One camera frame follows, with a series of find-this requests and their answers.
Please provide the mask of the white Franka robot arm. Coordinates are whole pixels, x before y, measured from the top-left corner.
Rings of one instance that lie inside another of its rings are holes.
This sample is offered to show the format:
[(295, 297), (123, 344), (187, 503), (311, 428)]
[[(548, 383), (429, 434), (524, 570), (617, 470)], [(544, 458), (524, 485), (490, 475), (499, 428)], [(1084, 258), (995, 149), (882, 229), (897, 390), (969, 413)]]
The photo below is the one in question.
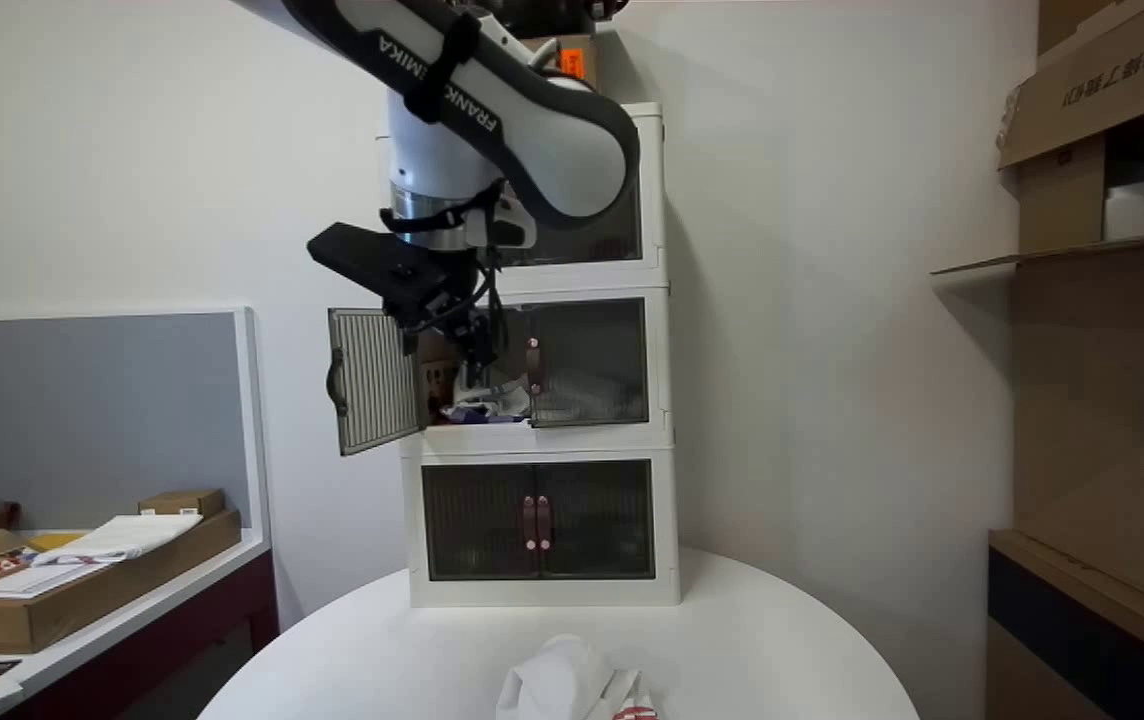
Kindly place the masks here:
[(446, 0), (234, 0), (245, 14), (365, 69), (391, 91), (401, 173), (384, 229), (326, 224), (309, 258), (375, 292), (405, 344), (423, 334), (488, 348), (497, 229), (608, 218), (639, 163), (626, 112), (544, 76), (490, 15)]

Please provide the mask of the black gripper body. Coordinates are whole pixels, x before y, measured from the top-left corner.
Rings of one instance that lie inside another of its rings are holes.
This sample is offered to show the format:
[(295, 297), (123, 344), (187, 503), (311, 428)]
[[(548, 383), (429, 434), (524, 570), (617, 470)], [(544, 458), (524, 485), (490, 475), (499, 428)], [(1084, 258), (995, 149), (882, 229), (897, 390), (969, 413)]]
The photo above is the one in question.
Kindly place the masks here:
[(478, 313), (482, 288), (488, 278), (478, 274), (475, 262), (461, 268), (445, 263), (394, 268), (391, 320), (401, 328), (401, 344), (415, 353), (423, 335), (445, 335), (461, 353), (478, 353), (488, 344), (488, 320)]

